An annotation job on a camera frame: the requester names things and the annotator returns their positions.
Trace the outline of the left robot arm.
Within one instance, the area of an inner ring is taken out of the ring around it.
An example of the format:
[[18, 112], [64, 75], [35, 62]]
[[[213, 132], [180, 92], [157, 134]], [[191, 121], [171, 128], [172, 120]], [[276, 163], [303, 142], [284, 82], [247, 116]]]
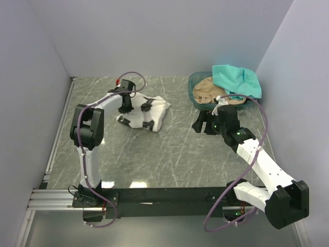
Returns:
[[117, 87], [93, 103], [79, 104], [75, 108], [70, 127], [70, 139], [77, 147], [80, 166], [80, 185], [92, 188], [85, 193], [84, 200], [92, 207], [101, 204], [102, 192], [96, 190], [101, 184], [98, 168], [98, 146], [104, 137], [104, 120], [106, 114], [115, 111], [128, 113], [133, 110], [131, 94], [134, 94], [136, 85], [129, 80], [121, 80]]

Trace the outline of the white printed t shirt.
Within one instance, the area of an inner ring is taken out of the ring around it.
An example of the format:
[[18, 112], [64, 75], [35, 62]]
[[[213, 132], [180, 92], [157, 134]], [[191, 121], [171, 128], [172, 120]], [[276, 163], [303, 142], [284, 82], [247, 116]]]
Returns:
[[160, 96], [149, 97], [141, 93], [137, 93], [131, 102], [134, 109], [118, 115], [116, 120], [133, 129], [158, 132], [170, 104]]

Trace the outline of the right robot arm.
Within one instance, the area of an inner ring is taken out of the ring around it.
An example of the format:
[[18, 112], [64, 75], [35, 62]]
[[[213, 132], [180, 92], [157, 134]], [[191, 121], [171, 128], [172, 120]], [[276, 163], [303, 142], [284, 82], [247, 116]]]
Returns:
[[207, 214], [210, 217], [223, 198], [231, 205], [246, 202], [265, 213], [269, 223], [282, 229], [309, 216], [309, 187], [303, 181], [296, 181], [288, 175], [267, 154], [262, 141], [247, 128], [240, 125], [237, 110], [232, 105], [223, 105], [213, 112], [202, 110], [192, 125], [196, 133], [221, 135], [225, 144], [240, 156], [253, 170], [264, 187], [247, 182], [242, 173], [227, 184]]

